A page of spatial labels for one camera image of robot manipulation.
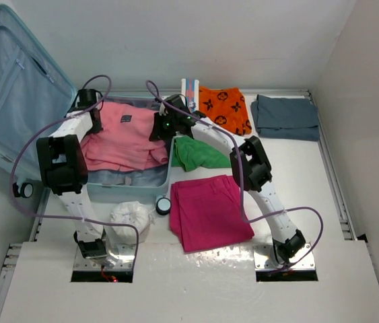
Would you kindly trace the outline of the green towel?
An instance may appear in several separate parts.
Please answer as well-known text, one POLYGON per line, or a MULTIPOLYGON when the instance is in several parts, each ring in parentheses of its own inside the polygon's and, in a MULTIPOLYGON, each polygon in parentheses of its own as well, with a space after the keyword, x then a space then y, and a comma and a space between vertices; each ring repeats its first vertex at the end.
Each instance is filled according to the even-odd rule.
POLYGON ((198 168, 231 168, 229 157, 188 136, 175 138, 171 164, 172 167, 181 167, 185 172, 192 172, 198 168))

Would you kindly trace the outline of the pink hoodie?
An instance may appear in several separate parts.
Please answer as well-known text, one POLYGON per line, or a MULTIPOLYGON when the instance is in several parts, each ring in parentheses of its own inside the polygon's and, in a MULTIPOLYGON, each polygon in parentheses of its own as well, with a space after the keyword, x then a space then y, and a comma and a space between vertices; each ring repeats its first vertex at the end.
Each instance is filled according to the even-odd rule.
POLYGON ((130 172, 168 163, 164 141, 150 141, 155 112, 107 102, 100 111, 103 130, 85 136, 81 150, 88 171, 130 172))

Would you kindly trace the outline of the white first aid case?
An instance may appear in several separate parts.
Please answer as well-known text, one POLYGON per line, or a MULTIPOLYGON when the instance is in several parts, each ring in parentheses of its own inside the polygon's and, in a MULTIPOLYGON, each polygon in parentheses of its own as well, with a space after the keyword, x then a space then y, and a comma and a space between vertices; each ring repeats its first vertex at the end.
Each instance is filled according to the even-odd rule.
POLYGON ((191 78, 181 79, 181 94, 187 100, 187 107, 191 113, 199 109, 199 80, 191 78))

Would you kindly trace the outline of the orange patterned towel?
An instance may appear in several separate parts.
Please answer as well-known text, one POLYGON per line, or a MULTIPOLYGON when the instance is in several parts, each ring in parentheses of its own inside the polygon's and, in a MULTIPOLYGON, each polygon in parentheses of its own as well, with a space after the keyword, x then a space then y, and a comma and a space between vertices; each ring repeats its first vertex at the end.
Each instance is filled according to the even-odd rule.
POLYGON ((199 88, 199 110, 216 125, 235 134, 249 135, 252 125, 243 94, 237 87, 228 89, 199 88))

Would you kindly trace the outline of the white drawstring bag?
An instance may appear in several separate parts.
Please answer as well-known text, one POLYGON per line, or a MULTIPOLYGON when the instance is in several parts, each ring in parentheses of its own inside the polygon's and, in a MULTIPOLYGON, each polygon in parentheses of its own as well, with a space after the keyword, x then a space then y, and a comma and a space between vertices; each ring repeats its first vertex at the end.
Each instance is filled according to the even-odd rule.
POLYGON ((110 221, 125 226, 113 226, 113 239, 119 244, 144 243, 149 234, 153 220, 152 205, 145 205, 139 201, 117 204, 110 212, 110 221))

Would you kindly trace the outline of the magenta pants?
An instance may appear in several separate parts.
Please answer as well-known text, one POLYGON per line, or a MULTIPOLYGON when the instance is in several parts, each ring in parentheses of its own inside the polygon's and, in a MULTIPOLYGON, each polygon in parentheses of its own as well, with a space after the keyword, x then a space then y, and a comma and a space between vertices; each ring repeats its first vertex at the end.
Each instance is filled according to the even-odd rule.
POLYGON ((170 229, 185 253, 251 240, 254 231, 242 219, 240 190, 231 176, 175 182, 170 191, 170 229))

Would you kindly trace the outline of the grey blue cloth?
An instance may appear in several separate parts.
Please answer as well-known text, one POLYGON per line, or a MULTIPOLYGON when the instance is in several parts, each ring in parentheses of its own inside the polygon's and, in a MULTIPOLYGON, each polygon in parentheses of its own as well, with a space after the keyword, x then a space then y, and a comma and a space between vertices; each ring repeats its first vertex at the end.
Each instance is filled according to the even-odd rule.
POLYGON ((318 108, 310 100, 258 95, 250 109, 260 137, 312 142, 320 140, 318 108))

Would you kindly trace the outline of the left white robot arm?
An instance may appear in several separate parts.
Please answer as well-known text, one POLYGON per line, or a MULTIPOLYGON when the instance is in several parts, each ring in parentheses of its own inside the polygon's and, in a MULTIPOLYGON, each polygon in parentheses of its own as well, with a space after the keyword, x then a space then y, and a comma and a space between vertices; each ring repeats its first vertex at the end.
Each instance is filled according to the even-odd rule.
POLYGON ((74 240, 84 259, 108 256, 104 226, 98 223, 88 196, 88 167, 81 142, 103 130, 102 94, 95 89, 78 91, 66 120, 48 137, 36 142, 42 183, 59 197, 74 220, 74 240))

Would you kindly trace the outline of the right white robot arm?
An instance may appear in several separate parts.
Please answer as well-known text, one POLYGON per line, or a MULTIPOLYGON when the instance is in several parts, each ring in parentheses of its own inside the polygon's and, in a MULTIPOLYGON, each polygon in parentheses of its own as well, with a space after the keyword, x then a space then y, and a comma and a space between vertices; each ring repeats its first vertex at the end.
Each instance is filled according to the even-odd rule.
POLYGON ((289 218, 276 193, 272 166, 261 140, 256 136, 244 138, 235 135, 215 124, 202 112, 191 113, 181 95, 163 99, 156 94, 154 98, 161 106, 154 117, 150 139, 157 141, 177 134, 188 135, 224 155, 228 154, 232 176, 240 192, 247 192, 255 200, 261 217, 267 220, 276 263, 290 267, 292 258, 306 245, 306 239, 289 218))

